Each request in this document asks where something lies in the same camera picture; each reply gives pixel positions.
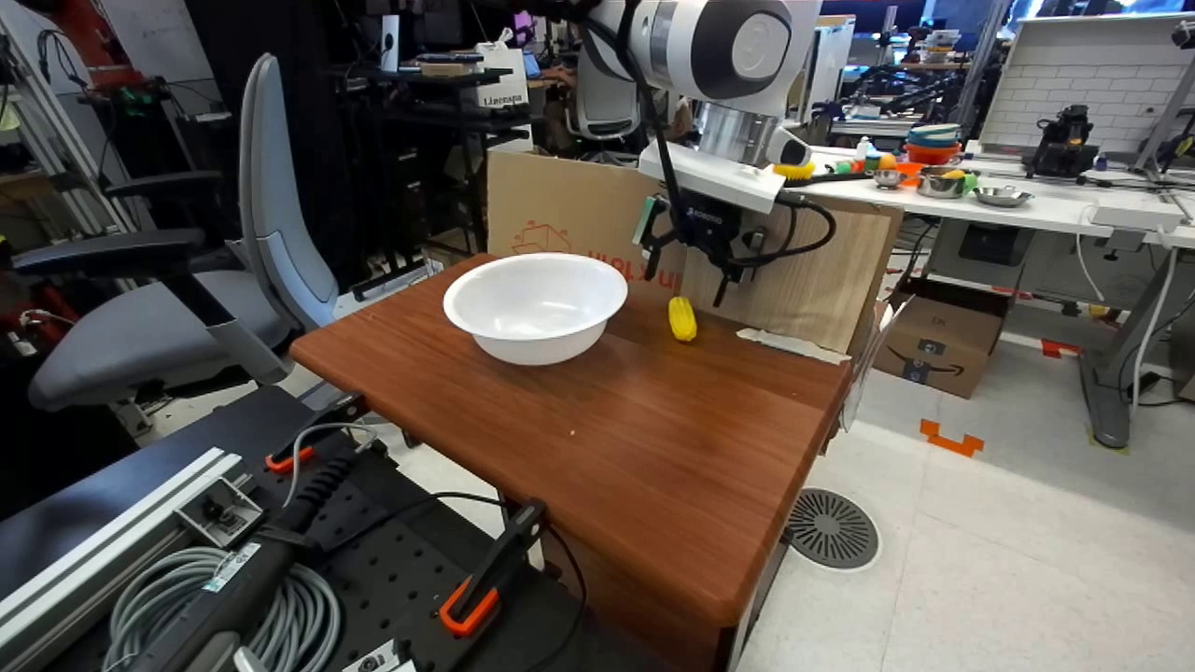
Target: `white table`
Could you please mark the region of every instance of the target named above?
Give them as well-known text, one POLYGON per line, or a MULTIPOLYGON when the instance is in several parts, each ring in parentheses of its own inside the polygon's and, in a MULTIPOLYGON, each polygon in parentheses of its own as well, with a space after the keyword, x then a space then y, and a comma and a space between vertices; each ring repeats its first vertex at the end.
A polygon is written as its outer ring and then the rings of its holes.
MULTIPOLYGON (((821 151, 813 148, 813 161, 841 161, 841 156, 846 156, 841 148, 821 148, 821 151)), ((810 186, 793 186, 793 195, 863 202, 863 205, 881 205, 881 210, 920 212, 920 217, 944 217, 944 219, 1057 230, 1057 236, 1142 230, 1149 242, 1161 242, 1172 250, 1195 250, 1195 222, 1188 219, 1188 212, 1195 212, 1195 191, 1172 191, 1172 198, 1179 202, 1177 205, 1156 191, 1022 180, 1022 171, 1010 161, 976 161, 966 168, 978 168, 984 180, 1003 180, 1030 191, 1030 202, 1022 210, 991 210, 973 198, 950 202, 950 198, 924 198, 913 191, 877 191, 873 180, 810 181, 810 186)), ((1169 263, 1161 263, 1156 278, 1142 286, 1112 346, 1081 357, 1090 428, 1105 449, 1128 445, 1131 389, 1136 389, 1131 357, 1138 353, 1149 333, 1156 310, 1161 310, 1159 326, 1167 326, 1172 314, 1169 310, 1172 301, 1167 307, 1167 286, 1169 286, 1169 263)))

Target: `cardboard box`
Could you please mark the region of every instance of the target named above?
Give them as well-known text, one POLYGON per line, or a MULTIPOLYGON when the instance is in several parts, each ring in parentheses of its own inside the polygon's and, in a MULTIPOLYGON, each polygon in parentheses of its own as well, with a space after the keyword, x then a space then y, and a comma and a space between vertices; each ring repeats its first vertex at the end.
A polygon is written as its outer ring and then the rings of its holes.
MULTIPOLYGON (((613 261, 642 278, 645 256, 634 247, 642 205, 660 186, 630 165, 593 165, 537 151, 530 143, 488 148, 488 250, 574 250, 613 261)), ((655 285, 676 292, 685 247, 668 247, 655 285)))
POLYGON ((1003 341, 1004 296, 914 285, 873 364, 952 394, 973 394, 1003 341))

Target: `floor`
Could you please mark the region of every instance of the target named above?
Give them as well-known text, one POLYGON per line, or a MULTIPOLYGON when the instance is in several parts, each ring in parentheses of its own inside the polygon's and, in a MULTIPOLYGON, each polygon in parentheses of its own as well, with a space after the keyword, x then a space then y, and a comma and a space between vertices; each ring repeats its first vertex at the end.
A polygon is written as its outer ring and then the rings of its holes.
MULTIPOLYGON (((216 398, 174 404, 159 433, 216 398)), ((1138 412, 1128 450, 1087 438, 1077 363, 1003 342, 973 404, 871 374, 847 433, 810 484, 863 505, 881 557, 830 572, 787 552, 741 672, 1195 667, 1195 405, 1138 412), (920 440, 920 420, 988 440, 976 458, 920 440)), ((488 491, 431 449, 404 449, 426 487, 488 491)), ((496 535, 496 510, 461 505, 496 535)))

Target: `gray office chair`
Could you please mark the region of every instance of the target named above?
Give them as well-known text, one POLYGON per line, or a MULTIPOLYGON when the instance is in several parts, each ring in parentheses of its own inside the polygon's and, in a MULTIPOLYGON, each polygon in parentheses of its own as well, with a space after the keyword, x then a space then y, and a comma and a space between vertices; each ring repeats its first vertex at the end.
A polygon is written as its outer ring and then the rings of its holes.
POLYGON ((269 53, 259 54, 241 107, 241 219, 247 263, 253 263, 312 327, 333 326, 344 314, 440 272, 439 261, 419 261, 414 267, 400 267, 389 285, 370 286, 370 296, 340 292, 304 219, 284 77, 269 53))
POLYGON ((249 272, 190 272, 206 230, 145 230, 81 237, 17 252, 20 272, 159 277, 91 310, 40 363, 32 404, 45 412, 115 404, 145 389, 201 389, 230 369, 272 385, 288 364, 281 346, 294 322, 269 301, 249 272))

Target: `gray cable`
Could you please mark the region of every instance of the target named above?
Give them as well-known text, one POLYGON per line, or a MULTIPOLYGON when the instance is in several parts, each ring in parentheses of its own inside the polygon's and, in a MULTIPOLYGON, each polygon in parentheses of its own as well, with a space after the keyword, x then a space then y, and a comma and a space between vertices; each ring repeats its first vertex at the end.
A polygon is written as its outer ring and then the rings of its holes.
MULTIPOLYGON (((106 672, 131 667, 154 634, 161 634, 230 557, 231 552, 225 550, 195 545, 145 566, 111 606, 106 672)), ((262 628, 243 647, 262 667, 322 672, 333 662, 340 628, 344 611, 335 591, 317 572, 294 562, 262 628)))

